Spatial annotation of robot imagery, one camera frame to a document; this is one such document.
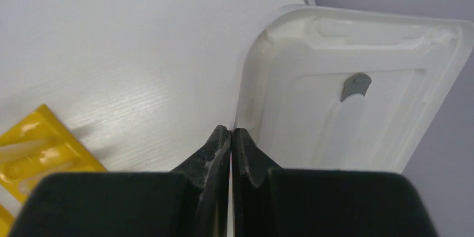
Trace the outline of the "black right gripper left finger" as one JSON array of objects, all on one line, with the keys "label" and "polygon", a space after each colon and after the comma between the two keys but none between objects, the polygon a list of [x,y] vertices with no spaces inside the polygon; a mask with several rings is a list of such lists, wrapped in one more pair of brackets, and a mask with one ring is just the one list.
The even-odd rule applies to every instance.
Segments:
[{"label": "black right gripper left finger", "polygon": [[169,172],[49,175],[10,236],[226,236],[230,144],[219,125]]}]

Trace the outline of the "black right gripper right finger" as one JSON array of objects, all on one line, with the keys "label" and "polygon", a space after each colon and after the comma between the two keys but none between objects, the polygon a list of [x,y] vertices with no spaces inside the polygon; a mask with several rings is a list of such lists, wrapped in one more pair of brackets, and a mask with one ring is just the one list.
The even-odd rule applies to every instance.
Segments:
[{"label": "black right gripper right finger", "polygon": [[436,236],[415,187],[387,172],[280,167],[231,136],[235,236]]}]

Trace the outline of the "white plastic tray lid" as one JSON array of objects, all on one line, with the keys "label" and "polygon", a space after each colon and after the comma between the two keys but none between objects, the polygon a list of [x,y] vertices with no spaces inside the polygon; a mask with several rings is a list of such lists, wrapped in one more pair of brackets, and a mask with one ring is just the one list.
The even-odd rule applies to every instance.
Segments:
[{"label": "white plastic tray lid", "polygon": [[235,128],[285,168],[400,173],[473,50],[473,23],[293,4],[243,58]]}]

